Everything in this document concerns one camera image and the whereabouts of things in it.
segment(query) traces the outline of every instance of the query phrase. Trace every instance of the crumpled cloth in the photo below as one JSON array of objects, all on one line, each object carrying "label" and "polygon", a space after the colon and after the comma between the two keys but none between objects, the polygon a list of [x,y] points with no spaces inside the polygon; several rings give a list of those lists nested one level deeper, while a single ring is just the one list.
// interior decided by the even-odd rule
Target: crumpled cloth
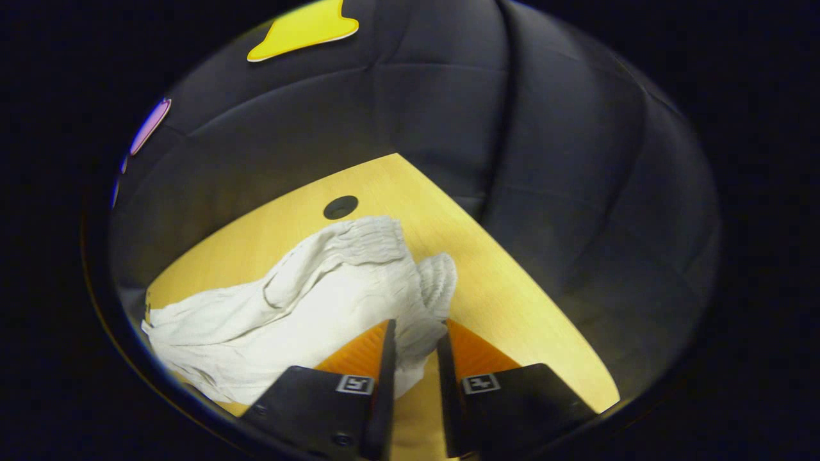
[{"label": "crumpled cloth", "polygon": [[398,220],[362,217],[306,238],[260,280],[152,310],[142,329],[160,361],[209,399],[252,404],[287,367],[315,367],[395,318],[398,398],[447,331],[456,281],[448,254],[416,264]]}]

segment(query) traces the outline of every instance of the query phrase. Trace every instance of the screw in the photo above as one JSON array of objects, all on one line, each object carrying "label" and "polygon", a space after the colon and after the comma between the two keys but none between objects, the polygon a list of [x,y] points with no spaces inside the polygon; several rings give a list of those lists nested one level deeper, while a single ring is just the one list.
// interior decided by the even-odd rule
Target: screw
[{"label": "screw", "polygon": [[353,438],[347,434],[339,433],[333,436],[333,443],[339,446],[350,446],[353,445]]}]

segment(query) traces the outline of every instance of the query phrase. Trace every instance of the yellow sticker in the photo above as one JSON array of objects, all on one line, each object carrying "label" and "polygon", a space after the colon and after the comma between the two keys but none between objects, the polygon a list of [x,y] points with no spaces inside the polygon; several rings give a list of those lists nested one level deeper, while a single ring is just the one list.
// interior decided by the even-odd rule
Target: yellow sticker
[{"label": "yellow sticker", "polygon": [[358,21],[342,17],[342,1],[320,0],[276,18],[265,39],[248,53],[248,61],[264,61],[355,34]]}]

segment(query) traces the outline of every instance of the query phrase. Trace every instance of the wooden table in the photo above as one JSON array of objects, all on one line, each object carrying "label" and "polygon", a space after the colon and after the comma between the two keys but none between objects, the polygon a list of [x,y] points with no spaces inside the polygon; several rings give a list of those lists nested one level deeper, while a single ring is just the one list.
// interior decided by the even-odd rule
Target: wooden table
[{"label": "wooden table", "polygon": [[[231,222],[157,277],[148,287],[148,304],[162,308],[200,291],[262,278],[298,242],[332,222],[323,210],[344,195],[359,200],[344,220],[399,219],[417,262],[440,252],[453,257],[458,285],[450,318],[521,365],[546,363],[598,413],[619,400],[606,367],[552,299],[472,217],[397,153],[305,185]],[[235,415],[247,408],[217,403]],[[396,400],[393,459],[446,459],[441,418],[433,354],[424,379]]]}]

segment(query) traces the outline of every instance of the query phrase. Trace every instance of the white towel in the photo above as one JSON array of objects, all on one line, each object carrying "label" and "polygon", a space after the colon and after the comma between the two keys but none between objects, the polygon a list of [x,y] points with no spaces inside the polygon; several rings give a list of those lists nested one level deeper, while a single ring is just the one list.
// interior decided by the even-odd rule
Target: white towel
[{"label": "white towel", "polygon": [[208,398],[252,404],[287,367],[315,367],[395,318],[398,398],[446,332],[456,278],[446,253],[416,265],[399,221],[363,217],[311,235],[261,280],[152,310],[142,328],[162,363]]}]

